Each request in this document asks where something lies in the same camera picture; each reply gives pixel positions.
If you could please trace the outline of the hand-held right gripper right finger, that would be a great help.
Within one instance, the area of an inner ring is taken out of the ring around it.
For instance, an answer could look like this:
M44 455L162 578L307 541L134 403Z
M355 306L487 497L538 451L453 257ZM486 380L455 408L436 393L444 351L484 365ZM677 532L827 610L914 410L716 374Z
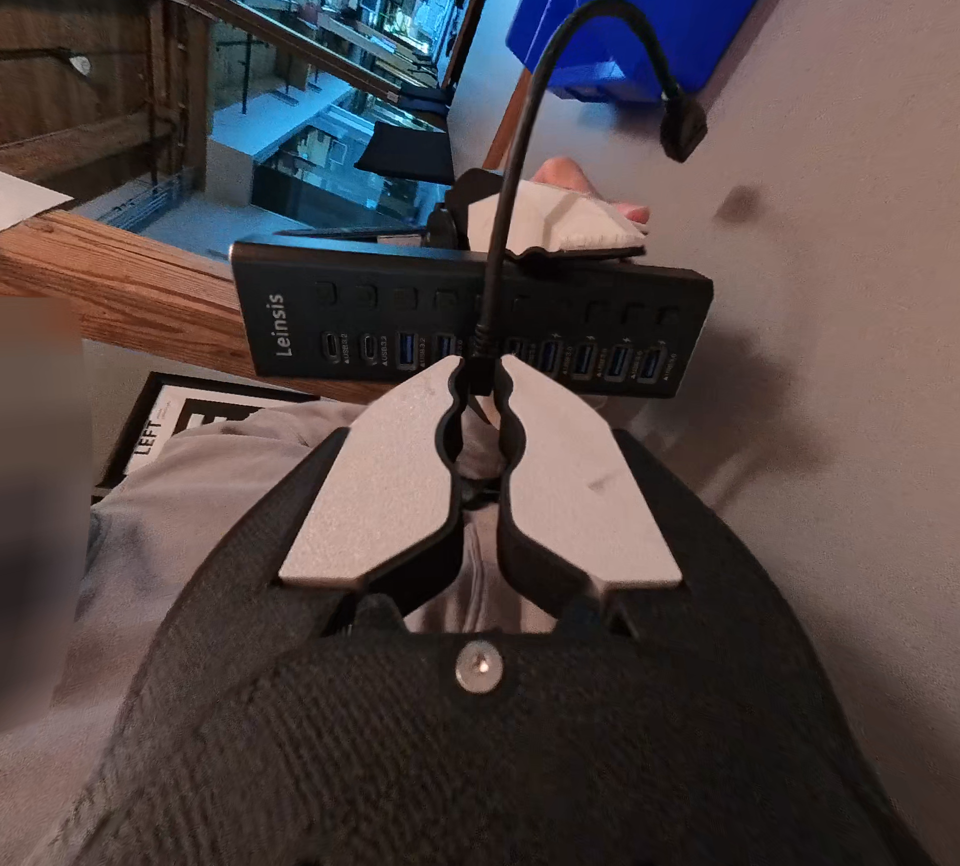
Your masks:
M496 369L501 481L497 554L517 592L672 588L677 561L612 429L513 355Z

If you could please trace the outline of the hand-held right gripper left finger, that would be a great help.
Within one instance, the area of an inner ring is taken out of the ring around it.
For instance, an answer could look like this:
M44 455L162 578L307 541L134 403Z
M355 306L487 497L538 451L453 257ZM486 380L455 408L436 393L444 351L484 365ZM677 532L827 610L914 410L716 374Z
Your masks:
M445 357L354 419L279 569L283 584L366 590L453 531L463 372L462 357Z

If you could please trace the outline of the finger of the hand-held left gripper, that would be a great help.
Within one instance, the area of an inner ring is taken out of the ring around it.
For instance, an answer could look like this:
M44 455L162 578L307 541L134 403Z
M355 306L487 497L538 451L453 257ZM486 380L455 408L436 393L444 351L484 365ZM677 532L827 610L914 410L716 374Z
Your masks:
M505 252L628 258L645 252L646 228L618 207L583 193L523 181L517 188Z

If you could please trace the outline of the long black USB hub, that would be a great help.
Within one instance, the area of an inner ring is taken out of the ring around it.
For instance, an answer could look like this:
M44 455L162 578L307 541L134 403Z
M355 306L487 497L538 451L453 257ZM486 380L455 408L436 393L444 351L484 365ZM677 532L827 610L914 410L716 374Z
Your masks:
M470 355L484 254L255 236L235 242L229 260L260 377L395 384ZM669 398L713 301L714 284L689 270L508 260L494 353L571 392Z

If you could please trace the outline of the person's left forearm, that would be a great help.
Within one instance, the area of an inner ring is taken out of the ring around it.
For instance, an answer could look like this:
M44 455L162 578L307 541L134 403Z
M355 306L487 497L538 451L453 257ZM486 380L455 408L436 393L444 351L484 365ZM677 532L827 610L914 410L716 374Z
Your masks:
M546 633L556 620L520 596L498 564L500 481L506 468L496 413L488 397L472 399L462 414L461 479L463 549L461 570L441 594L409 614L411 632Z

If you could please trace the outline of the neighbouring white desk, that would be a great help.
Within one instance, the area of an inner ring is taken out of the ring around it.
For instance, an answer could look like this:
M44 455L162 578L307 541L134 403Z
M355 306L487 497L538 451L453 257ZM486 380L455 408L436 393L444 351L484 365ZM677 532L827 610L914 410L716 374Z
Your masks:
M454 172L483 164L522 74L507 34L520 0L486 0L448 116Z

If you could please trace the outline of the light grey desk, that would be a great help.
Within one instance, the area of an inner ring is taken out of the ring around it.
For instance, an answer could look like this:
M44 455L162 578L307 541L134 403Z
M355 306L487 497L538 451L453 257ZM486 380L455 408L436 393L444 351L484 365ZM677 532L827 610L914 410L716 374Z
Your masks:
M662 154L654 113L549 95L568 156L652 211L714 302L678 395L609 404L751 549L862 752L958 864L959 0L761 0Z

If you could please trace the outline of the person's left hand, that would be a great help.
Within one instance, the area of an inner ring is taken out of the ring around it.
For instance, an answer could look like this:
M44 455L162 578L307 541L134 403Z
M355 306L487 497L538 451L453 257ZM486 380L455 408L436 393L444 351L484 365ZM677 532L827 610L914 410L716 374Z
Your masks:
M556 156L546 160L530 179L531 182L578 193L593 200L604 201L614 207L626 220L636 224L641 231L648 231L651 212L645 205L613 200L605 200L594 188L582 168L566 156Z

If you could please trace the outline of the black office chair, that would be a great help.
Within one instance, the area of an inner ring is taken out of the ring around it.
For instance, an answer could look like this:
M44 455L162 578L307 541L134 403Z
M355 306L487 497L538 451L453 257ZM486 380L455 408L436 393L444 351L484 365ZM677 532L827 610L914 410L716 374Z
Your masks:
M444 130L376 122L366 149L354 163L360 172L451 187L455 183L450 135Z

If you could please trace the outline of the person's grey sweatshirt torso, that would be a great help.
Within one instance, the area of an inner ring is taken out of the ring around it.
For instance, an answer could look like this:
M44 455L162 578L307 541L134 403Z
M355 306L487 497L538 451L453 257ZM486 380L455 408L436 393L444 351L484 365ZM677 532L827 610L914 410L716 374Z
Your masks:
M92 507L88 565L51 705L2 733L2 864L23 863L69 809L161 621L213 547L362 409L317 400L189 429Z

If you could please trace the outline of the black framed sign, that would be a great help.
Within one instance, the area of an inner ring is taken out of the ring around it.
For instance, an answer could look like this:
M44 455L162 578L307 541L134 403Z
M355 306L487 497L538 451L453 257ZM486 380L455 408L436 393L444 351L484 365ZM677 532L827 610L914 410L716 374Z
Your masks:
M242 421L266 408L313 399L305 392L277 387L153 371L138 393L95 488L115 488L153 463L170 440L187 430Z

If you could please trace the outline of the white sheet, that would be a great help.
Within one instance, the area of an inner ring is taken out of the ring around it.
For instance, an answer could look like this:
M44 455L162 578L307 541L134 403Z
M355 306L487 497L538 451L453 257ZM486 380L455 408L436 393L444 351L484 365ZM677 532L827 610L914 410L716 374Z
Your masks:
M2 232L74 201L66 194L4 172L1 172L0 179Z

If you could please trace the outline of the wooden post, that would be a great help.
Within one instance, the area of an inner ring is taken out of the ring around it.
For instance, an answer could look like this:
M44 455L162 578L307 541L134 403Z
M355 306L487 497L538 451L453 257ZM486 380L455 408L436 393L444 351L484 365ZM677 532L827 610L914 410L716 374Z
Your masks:
M70 212L2 231L1 286L65 299L90 341L347 403L391 388L257 375L228 264Z

